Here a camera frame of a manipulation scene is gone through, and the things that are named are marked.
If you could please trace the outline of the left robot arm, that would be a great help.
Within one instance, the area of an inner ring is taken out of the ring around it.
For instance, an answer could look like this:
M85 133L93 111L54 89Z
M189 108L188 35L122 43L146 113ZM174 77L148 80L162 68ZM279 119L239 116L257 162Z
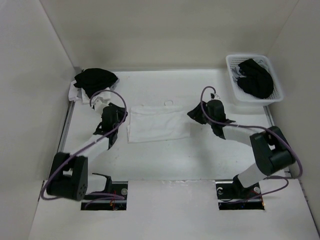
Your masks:
M127 115L126 107L108 104L102 110L101 122L84 146L71 153L56 153L41 198L45 199L48 194L54 199L81 201L93 193L100 199L108 199L112 195L111 177L89 173L89 164L113 147Z

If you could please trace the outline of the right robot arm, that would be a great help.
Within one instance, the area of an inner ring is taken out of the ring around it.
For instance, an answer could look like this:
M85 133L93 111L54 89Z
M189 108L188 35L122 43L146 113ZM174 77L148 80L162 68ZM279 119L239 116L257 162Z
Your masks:
M223 140L236 141L251 147L254 163L234 176L227 189L232 199L244 200L261 180L280 179L274 173L294 164L296 157L282 131L276 127L239 125L226 117L220 100L200 102L187 116L201 125L210 125L212 132Z

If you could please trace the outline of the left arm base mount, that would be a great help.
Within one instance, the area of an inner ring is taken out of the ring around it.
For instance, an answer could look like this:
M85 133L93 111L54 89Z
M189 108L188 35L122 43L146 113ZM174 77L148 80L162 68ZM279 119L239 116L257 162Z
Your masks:
M94 173L88 177L86 194L81 201L82 211L125 211L129 183L113 181L109 175Z

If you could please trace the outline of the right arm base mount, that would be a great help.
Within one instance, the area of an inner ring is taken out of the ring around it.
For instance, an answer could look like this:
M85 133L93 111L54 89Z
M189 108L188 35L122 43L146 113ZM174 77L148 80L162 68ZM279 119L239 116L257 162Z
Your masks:
M244 190L236 190L232 181L217 181L215 186L218 208L221 211L265 209L261 196L251 199L261 193L259 183Z

